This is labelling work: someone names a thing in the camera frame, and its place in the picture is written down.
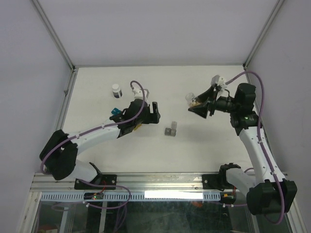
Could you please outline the grey pill box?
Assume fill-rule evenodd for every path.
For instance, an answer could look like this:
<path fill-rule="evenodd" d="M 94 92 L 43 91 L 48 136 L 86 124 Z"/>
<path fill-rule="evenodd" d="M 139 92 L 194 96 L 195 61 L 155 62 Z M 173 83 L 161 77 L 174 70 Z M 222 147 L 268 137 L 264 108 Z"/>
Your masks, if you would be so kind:
<path fill-rule="evenodd" d="M 173 121 L 170 128 L 165 128 L 164 134 L 166 136 L 176 136 L 177 122 Z"/>

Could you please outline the clear bottle with orange pills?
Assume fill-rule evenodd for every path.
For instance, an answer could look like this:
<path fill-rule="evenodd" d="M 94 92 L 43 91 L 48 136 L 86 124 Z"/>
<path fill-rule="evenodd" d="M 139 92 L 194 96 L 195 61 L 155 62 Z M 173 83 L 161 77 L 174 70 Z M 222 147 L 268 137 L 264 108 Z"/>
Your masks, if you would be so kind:
<path fill-rule="evenodd" d="M 197 96 L 195 96 L 193 93 L 188 93 L 185 96 L 185 99 L 187 101 L 188 107 L 194 107 L 201 104 L 200 100 L 198 100 Z"/>

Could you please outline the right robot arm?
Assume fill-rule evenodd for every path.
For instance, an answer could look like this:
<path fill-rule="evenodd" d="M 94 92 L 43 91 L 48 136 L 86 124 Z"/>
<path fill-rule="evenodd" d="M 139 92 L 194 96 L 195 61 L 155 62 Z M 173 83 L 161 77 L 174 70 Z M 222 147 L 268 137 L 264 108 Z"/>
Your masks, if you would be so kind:
<path fill-rule="evenodd" d="M 297 186 L 285 178 L 268 150 L 259 116 L 253 110 L 255 86 L 241 83 L 233 97 L 219 96 L 220 91 L 221 88 L 214 84 L 204 93 L 192 97 L 188 111 L 203 118 L 212 116 L 215 111 L 229 113 L 231 126 L 246 148 L 255 175 L 251 177 L 239 165 L 229 163 L 220 166 L 218 174 L 207 183 L 221 191 L 237 188 L 246 197 L 246 205 L 253 215 L 287 213 Z"/>

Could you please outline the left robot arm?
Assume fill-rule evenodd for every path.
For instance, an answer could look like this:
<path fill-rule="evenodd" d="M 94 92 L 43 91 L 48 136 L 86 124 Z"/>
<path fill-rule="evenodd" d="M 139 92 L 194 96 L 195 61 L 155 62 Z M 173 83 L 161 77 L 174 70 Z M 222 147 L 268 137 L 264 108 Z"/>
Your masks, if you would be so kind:
<path fill-rule="evenodd" d="M 39 155 L 42 172 L 47 172 L 56 181 L 74 178 L 88 189 L 113 189 L 113 183 L 92 162 L 79 161 L 77 156 L 102 142 L 119 139 L 131 133 L 140 124 L 158 124 L 160 113 L 157 102 L 132 101 L 128 108 L 111 116 L 102 125 L 93 129 L 65 133 L 55 131 Z"/>

